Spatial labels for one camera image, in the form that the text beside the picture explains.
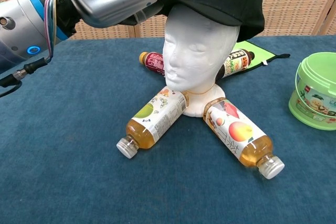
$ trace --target white bottle cap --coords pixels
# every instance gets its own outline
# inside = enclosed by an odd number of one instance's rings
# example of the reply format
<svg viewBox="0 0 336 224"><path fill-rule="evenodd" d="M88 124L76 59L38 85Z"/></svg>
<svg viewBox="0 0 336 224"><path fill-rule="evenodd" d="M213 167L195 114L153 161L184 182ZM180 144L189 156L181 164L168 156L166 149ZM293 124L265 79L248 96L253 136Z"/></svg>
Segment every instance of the white bottle cap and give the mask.
<svg viewBox="0 0 336 224"><path fill-rule="evenodd" d="M122 154L124 154L128 158L134 157L135 154L138 152L138 148L136 148L134 144L129 142L126 138L122 138L117 143L117 148Z"/></svg>
<svg viewBox="0 0 336 224"><path fill-rule="evenodd" d="M268 161L264 162L259 167L259 172L264 175L265 178L271 179L278 175L285 164L277 156L273 156Z"/></svg>

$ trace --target brown bottle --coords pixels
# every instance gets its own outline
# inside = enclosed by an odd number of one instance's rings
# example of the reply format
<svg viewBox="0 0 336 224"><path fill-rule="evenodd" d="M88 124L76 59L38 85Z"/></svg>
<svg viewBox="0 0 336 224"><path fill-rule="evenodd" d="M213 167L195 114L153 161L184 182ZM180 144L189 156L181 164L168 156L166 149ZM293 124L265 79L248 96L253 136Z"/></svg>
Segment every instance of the brown bottle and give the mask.
<svg viewBox="0 0 336 224"><path fill-rule="evenodd" d="M249 52L245 49L233 50L220 68L216 76L216 81L248 68L254 57L255 55L253 52ZM139 61L149 70L164 76L162 54L159 54L158 52L143 52L139 56Z"/></svg>
<svg viewBox="0 0 336 224"><path fill-rule="evenodd" d="M188 95L164 87L127 124L117 148L128 158L151 148L189 105Z"/></svg>
<svg viewBox="0 0 336 224"><path fill-rule="evenodd" d="M272 140L226 98L209 102L203 120L244 166L258 167L267 179L284 168Z"/></svg>

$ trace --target apple juice bottle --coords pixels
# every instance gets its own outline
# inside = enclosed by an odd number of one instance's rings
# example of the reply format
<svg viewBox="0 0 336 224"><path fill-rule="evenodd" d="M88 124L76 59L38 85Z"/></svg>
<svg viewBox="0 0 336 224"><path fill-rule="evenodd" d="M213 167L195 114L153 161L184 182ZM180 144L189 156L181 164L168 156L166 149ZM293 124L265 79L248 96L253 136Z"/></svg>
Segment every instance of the apple juice bottle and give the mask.
<svg viewBox="0 0 336 224"><path fill-rule="evenodd" d="M138 149L151 148L189 105L186 93L164 87L126 125L118 150L132 158Z"/></svg>
<svg viewBox="0 0 336 224"><path fill-rule="evenodd" d="M244 166L258 167L267 179L284 168L272 140L226 98L209 102L203 120Z"/></svg>

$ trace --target bottle label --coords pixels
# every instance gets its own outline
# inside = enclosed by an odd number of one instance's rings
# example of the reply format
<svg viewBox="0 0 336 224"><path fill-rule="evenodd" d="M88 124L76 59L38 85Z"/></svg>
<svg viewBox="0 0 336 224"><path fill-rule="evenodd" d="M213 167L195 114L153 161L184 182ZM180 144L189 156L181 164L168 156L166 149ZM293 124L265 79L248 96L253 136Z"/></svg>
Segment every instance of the bottle label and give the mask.
<svg viewBox="0 0 336 224"><path fill-rule="evenodd" d="M154 72L164 75L163 56L157 52L150 52L146 56L145 66Z"/></svg>
<svg viewBox="0 0 336 224"><path fill-rule="evenodd" d="M246 145L266 135L228 100L209 108L206 124L238 159Z"/></svg>
<svg viewBox="0 0 336 224"><path fill-rule="evenodd" d="M132 119L149 130L154 141L157 142L185 109L184 95L165 87Z"/></svg>
<svg viewBox="0 0 336 224"><path fill-rule="evenodd" d="M249 66L248 55L241 49L232 51L224 62L224 66L225 74L223 78L247 68Z"/></svg>

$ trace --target bucket handle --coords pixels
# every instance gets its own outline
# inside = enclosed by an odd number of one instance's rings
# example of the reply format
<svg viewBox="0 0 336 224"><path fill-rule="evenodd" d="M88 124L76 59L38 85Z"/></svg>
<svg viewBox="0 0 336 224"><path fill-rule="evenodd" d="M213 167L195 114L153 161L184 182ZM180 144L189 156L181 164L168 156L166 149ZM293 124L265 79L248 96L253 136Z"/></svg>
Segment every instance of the bucket handle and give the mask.
<svg viewBox="0 0 336 224"><path fill-rule="evenodd" d="M299 93L299 89L298 89L298 82L297 82L297 80L298 80L298 76L299 76L299 69L300 69L300 67L301 67L301 63L299 64L299 67L298 67L298 69L296 70L296 75L295 75L295 88L296 88L296 92L297 92L297 94L298 94L298 97L299 97L299 99L301 100L301 102L303 102L305 105L306 105L306 107L311 111L311 112L313 112L314 114L317 114L317 115L320 115L320 116L322 116L322 117L324 117L324 118L336 118L336 116L331 116L331 115L325 115L325 114L322 114L322 113L320 113L320 112L318 112L318 111L316 111L316 110L313 110L311 107L309 107L307 104L306 104L306 102L302 99L302 97L301 97L301 95L300 95L300 93Z"/></svg>

